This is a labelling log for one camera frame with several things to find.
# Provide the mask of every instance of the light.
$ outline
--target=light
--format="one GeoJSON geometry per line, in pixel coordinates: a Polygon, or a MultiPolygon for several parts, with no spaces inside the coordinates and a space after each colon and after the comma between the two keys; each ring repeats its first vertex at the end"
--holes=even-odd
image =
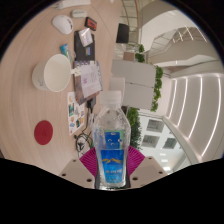
{"type": "Polygon", "coordinates": [[[208,149],[208,146],[210,145],[210,142],[211,142],[211,140],[213,138],[213,135],[215,133],[215,129],[216,129],[216,126],[217,126],[217,123],[218,123],[218,120],[219,120],[219,113],[220,113],[220,106],[221,106],[221,84],[220,84],[220,78],[218,78],[218,80],[219,80],[219,108],[218,108],[218,113],[217,113],[217,117],[216,117],[216,121],[215,121],[215,126],[214,126],[214,129],[213,129],[212,135],[211,135],[211,137],[210,137],[210,139],[208,141],[208,144],[205,147],[205,150],[204,150],[204,152],[202,153],[201,156],[204,156],[206,150],[208,149]]]}
{"type": "Polygon", "coordinates": [[[186,96],[187,96],[187,82],[188,82],[188,80],[186,79],[185,94],[184,94],[184,103],[183,103],[183,106],[182,106],[182,111],[181,111],[181,114],[180,114],[180,119],[179,119],[179,121],[178,121],[177,127],[178,127],[179,124],[180,124],[180,120],[181,120],[181,118],[182,118],[183,111],[184,111],[185,100],[186,100],[186,96]]]}
{"type": "Polygon", "coordinates": [[[173,110],[173,104],[174,104],[174,100],[175,100],[175,96],[176,96],[176,88],[177,88],[177,80],[175,82],[175,90],[174,90],[174,96],[173,96],[173,103],[172,103],[172,107],[171,107],[171,110],[170,110],[169,118],[170,118],[171,113],[172,113],[172,110],[173,110]]]}
{"type": "Polygon", "coordinates": [[[182,39],[182,36],[181,36],[180,32],[179,32],[179,35],[180,35],[180,39],[183,41],[183,39],[182,39]]]}
{"type": "Polygon", "coordinates": [[[165,167],[163,167],[163,169],[164,169],[165,171],[169,171],[169,170],[171,170],[169,166],[165,166],[165,167]]]}
{"type": "Polygon", "coordinates": [[[207,40],[205,39],[205,37],[203,36],[203,34],[201,33],[201,31],[198,29],[199,33],[202,35],[202,37],[204,38],[205,42],[207,42],[207,40]]]}
{"type": "MultiPolygon", "coordinates": [[[[185,26],[185,27],[186,27],[186,26],[185,26]]],[[[187,27],[186,27],[186,28],[187,28],[187,27]]],[[[188,28],[187,28],[187,31],[188,31],[188,33],[189,33],[190,36],[191,36],[191,33],[190,33],[190,31],[188,30],[188,28]]],[[[191,39],[194,40],[192,36],[191,36],[191,39]]]]}
{"type": "Polygon", "coordinates": [[[176,15],[176,14],[175,14],[174,12],[172,12],[172,11],[169,11],[169,13],[172,14],[172,15],[174,15],[174,16],[176,15]]]}
{"type": "Polygon", "coordinates": [[[196,124],[196,121],[197,121],[197,119],[198,119],[198,113],[199,113],[200,106],[201,106],[201,96],[202,96],[202,78],[200,78],[200,79],[201,79],[201,87],[200,87],[200,98],[199,98],[199,104],[198,104],[198,111],[197,111],[197,114],[196,114],[196,117],[195,117],[195,120],[194,120],[193,127],[192,127],[192,129],[191,129],[191,133],[189,134],[188,138],[190,138],[190,137],[191,137],[191,135],[192,135],[192,132],[193,132],[194,127],[195,127],[195,124],[196,124]]]}

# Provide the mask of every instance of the plastic bottle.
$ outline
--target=plastic bottle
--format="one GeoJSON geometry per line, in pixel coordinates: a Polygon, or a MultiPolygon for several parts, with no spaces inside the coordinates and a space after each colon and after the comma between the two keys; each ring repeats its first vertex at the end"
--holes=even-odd
{"type": "Polygon", "coordinates": [[[126,184],[126,159],[131,127],[121,109],[120,91],[100,92],[101,110],[92,127],[101,183],[107,188],[126,184]]]}

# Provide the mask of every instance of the red circle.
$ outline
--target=red circle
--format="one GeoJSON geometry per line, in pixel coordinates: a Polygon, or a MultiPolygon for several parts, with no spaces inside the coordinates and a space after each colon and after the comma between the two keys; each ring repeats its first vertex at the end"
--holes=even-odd
{"type": "Polygon", "coordinates": [[[50,142],[53,135],[53,127],[49,121],[41,121],[34,130],[34,137],[40,145],[50,142]]]}

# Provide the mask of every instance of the poster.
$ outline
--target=poster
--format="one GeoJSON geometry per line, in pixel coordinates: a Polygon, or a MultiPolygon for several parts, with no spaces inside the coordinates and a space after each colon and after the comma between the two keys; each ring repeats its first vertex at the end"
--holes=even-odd
{"type": "Polygon", "coordinates": [[[72,135],[84,125],[84,103],[79,105],[75,99],[75,92],[69,92],[67,105],[69,134],[72,135]]]}

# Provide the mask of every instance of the blue label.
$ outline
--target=blue label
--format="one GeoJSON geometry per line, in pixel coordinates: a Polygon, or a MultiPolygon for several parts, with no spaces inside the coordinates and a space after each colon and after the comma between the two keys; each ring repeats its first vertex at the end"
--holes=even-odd
{"type": "Polygon", "coordinates": [[[124,150],[101,150],[107,183],[120,183],[123,174],[124,150]]]}
{"type": "Polygon", "coordinates": [[[101,151],[103,169],[107,183],[122,181],[124,150],[123,130],[105,131],[106,150],[101,151]]]}

